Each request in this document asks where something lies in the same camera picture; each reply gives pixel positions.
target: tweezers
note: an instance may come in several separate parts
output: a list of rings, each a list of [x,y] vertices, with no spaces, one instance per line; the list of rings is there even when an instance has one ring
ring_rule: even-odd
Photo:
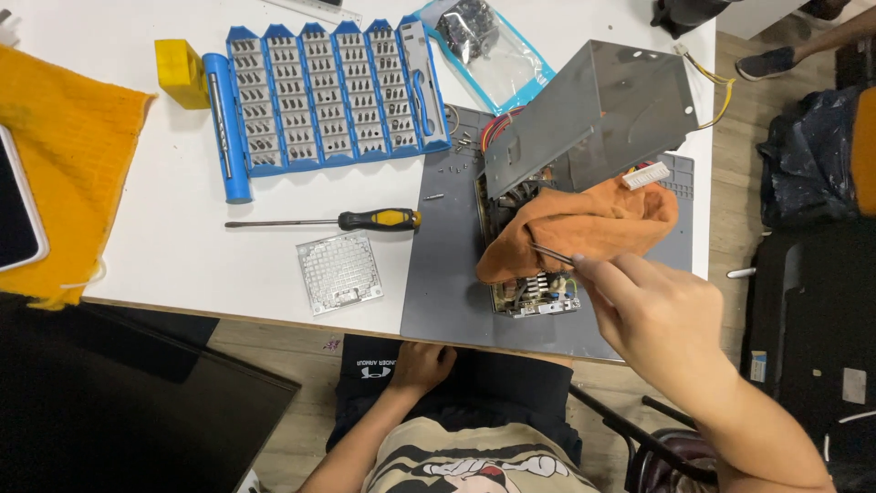
[[[554,250],[551,250],[550,248],[548,248],[546,246],[541,246],[538,243],[532,243],[531,245],[533,247],[533,250],[535,250],[536,252],[538,252],[542,255],[547,255],[548,257],[550,257],[552,259],[556,259],[556,260],[563,262],[565,264],[568,264],[572,267],[575,266],[575,264],[572,263],[571,257],[567,257],[566,255],[563,255],[559,252],[555,252]]]

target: ruler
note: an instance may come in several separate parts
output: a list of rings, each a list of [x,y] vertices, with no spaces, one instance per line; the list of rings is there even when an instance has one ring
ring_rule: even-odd
[[[362,14],[347,11],[341,7],[325,4],[319,0],[262,0],[269,4],[296,11],[300,14],[318,18],[330,24],[339,25],[345,20],[350,20],[362,27]]]

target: orange cloth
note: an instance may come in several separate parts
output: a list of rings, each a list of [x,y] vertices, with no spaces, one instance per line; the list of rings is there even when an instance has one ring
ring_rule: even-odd
[[[862,214],[876,216],[876,88],[861,93],[851,138],[851,179]]]
[[[97,270],[153,96],[0,46],[0,125],[10,129],[49,241],[42,261],[0,273],[0,289],[58,310]]]
[[[487,247],[477,278],[487,284],[568,268],[537,255],[532,242],[561,254],[610,259],[643,255],[678,221],[675,194],[657,183],[629,190],[618,176],[580,194],[543,189]]]

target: person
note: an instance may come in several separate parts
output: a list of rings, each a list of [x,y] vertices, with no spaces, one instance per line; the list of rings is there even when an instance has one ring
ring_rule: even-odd
[[[847,4],[846,0],[821,0],[818,3],[809,2],[801,10],[817,18],[833,20],[839,17]],[[783,46],[763,54],[740,58],[736,61],[736,71],[752,82],[778,77],[813,54],[848,45],[874,33],[876,7],[871,7],[848,22],[797,46]]]
[[[631,254],[573,259],[602,336],[696,421],[717,452],[722,492],[835,491],[803,429],[721,352],[723,300],[712,284]],[[375,350],[351,342],[362,340],[346,339],[345,355]],[[596,491],[579,468],[581,441],[565,425],[568,365],[422,342],[399,346],[395,360],[342,364],[338,427],[299,491]],[[366,396],[390,374],[377,396]],[[351,392],[354,376],[375,386]]]

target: gray mat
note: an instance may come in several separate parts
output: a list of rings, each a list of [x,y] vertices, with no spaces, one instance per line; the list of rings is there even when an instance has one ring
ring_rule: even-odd
[[[476,138],[493,118],[489,113],[458,110],[461,121],[453,134],[457,138],[462,138],[463,132]],[[451,129],[454,120],[449,119]],[[693,161],[669,154],[662,154],[658,160],[673,171],[661,183],[679,198],[679,220],[646,258],[690,271]],[[423,221],[413,236],[401,335],[449,344],[619,360],[599,335],[590,300],[583,290],[579,291],[582,308],[572,313],[524,319],[492,313],[490,288],[475,277],[484,240],[473,182],[483,169],[484,162],[476,159],[474,150],[426,154],[418,206]],[[444,198],[423,200],[435,194],[444,194]]]

